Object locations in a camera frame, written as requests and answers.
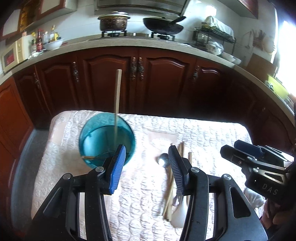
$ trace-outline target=white ceramic spoon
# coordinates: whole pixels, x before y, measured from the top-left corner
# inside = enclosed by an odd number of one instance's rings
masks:
[[[187,215],[187,209],[186,198],[182,197],[182,201],[174,211],[170,222],[174,228],[183,228]]]

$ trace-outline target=white quilted tablecloth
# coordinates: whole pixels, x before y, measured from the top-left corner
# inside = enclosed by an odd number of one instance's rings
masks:
[[[98,111],[67,111],[53,118],[49,140],[35,180],[32,218],[60,177],[88,173],[90,168],[79,155],[78,139],[86,121]],[[202,120],[119,114],[131,126],[136,138],[136,150],[124,166],[118,189],[105,197],[113,240],[179,240],[182,229],[175,229],[163,220],[167,172],[156,157],[167,152],[170,143],[185,142],[184,157],[192,152],[192,165],[207,174],[230,174],[244,190],[245,176],[241,169],[223,159],[220,148],[233,146],[238,139],[251,143],[240,124]],[[81,195],[81,237],[86,238],[83,195]],[[213,235],[214,200],[209,199],[207,238]]]

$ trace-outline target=teal bowl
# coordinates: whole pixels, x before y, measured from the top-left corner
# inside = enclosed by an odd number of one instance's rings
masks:
[[[124,165],[129,162],[135,151],[135,135],[124,119],[118,116],[117,138],[115,140],[115,114],[104,112],[90,118],[79,137],[79,152],[81,156],[96,156],[97,158],[83,159],[92,169],[101,166],[107,157],[112,157],[118,147],[126,147]]]

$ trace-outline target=yellow container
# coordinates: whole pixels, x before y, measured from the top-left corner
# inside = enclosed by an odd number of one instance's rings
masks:
[[[272,84],[274,88],[274,92],[279,97],[281,97],[283,100],[285,100],[288,97],[289,92],[286,90],[286,88],[269,74],[268,74],[268,82]]]

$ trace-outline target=bottle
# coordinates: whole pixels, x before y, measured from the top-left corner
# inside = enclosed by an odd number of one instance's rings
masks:
[[[43,35],[43,44],[47,44],[49,41],[48,41],[48,32],[45,31],[44,35]]]
[[[41,30],[38,30],[38,37],[36,39],[36,43],[37,43],[37,52],[42,51],[43,49],[43,44],[42,44],[42,38],[41,38]]]
[[[32,36],[33,36],[33,39],[32,39],[32,54],[35,53],[37,51],[37,45],[36,45],[36,34],[35,32],[32,32]]]
[[[55,30],[55,25],[52,26],[52,30],[50,32],[50,42],[54,42],[55,38],[54,38],[54,30]]]
[[[32,39],[32,54],[37,51],[36,39]]]
[[[57,41],[59,38],[59,34],[57,32],[54,32],[54,40]]]

